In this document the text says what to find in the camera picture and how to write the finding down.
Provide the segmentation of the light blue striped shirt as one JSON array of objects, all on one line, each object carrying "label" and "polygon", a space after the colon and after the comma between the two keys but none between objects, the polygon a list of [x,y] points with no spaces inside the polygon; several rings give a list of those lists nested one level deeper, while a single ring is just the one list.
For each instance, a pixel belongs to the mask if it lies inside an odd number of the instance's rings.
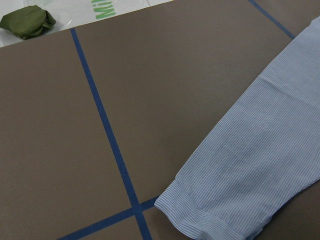
[{"label": "light blue striped shirt", "polygon": [[320,178],[320,20],[253,81],[154,205],[195,240],[252,240]]}]

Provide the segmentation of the clear plastic bag green print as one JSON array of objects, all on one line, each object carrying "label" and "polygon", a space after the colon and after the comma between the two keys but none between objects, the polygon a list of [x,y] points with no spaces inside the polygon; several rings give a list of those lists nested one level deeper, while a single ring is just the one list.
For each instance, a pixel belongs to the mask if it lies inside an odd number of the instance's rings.
[{"label": "clear plastic bag green print", "polygon": [[56,20],[54,29],[62,31],[156,5],[167,0],[25,0],[24,6],[37,5]]}]

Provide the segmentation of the green folded cloth pouch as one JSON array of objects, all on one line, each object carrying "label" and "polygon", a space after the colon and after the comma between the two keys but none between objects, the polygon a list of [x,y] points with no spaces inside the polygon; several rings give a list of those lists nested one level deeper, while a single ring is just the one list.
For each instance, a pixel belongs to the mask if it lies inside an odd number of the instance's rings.
[{"label": "green folded cloth pouch", "polygon": [[55,24],[56,20],[47,10],[31,5],[4,15],[0,21],[0,28],[22,40],[28,40],[41,36]]}]

